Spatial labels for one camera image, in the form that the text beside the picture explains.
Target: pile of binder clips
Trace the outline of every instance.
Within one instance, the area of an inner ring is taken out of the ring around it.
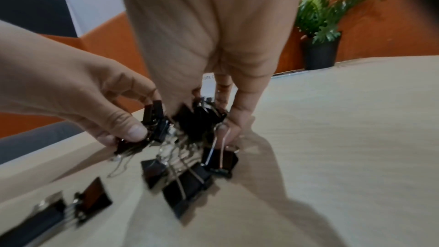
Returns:
[[[132,157],[154,142],[161,144],[155,159],[141,162],[143,178],[149,189],[164,181],[165,200],[180,218],[213,184],[212,174],[232,177],[239,149],[225,146],[230,130],[221,148],[215,148],[216,130],[226,117],[227,111],[216,107],[211,98],[196,99],[192,109],[182,106],[172,120],[164,115],[161,101],[154,101],[145,106],[142,120],[149,137],[138,143],[120,140],[114,154],[120,165],[124,157]]]
[[[143,179],[149,189],[163,181],[162,192],[166,202],[180,218],[189,205],[213,184],[212,175],[232,177],[238,162],[237,147],[225,146],[227,130],[220,148],[215,148],[217,128],[224,124],[227,111],[216,107],[212,98],[200,98],[192,109],[182,106],[172,119],[165,116],[161,101],[145,106],[142,123],[149,130],[141,142],[119,140],[114,152],[119,161],[108,176],[113,177],[122,160],[152,144],[160,144],[155,159],[141,162]],[[38,246],[67,223],[82,225],[95,214],[112,204],[104,185],[97,177],[82,193],[76,193],[67,205],[61,192],[47,197],[18,226],[0,236],[2,247]]]

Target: plant pot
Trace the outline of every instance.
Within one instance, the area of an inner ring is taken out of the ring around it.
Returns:
[[[335,65],[341,35],[332,42],[312,43],[312,38],[300,42],[305,70],[330,68]]]

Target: person's right hand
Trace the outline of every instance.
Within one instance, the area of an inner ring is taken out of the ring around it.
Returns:
[[[0,111],[64,118],[104,145],[115,136],[140,141],[147,130],[119,95],[143,104],[160,97],[151,80],[114,60],[0,21]]]
[[[222,107],[236,84],[238,92],[226,119],[226,143],[232,141],[276,70],[299,0],[124,2],[148,72],[170,115],[182,103],[191,107],[203,73],[214,72],[215,100]]]

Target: green plant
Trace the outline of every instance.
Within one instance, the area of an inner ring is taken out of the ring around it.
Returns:
[[[312,43],[331,42],[341,35],[338,23],[354,6],[366,0],[302,0],[295,26],[313,38]]]

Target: wooden table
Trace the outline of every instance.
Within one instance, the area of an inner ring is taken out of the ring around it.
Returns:
[[[107,178],[112,150],[77,135],[0,166],[0,232],[100,176],[114,204],[44,246],[437,246],[438,76],[430,56],[273,79],[233,178],[216,179],[182,221],[142,181],[139,162],[157,147]]]

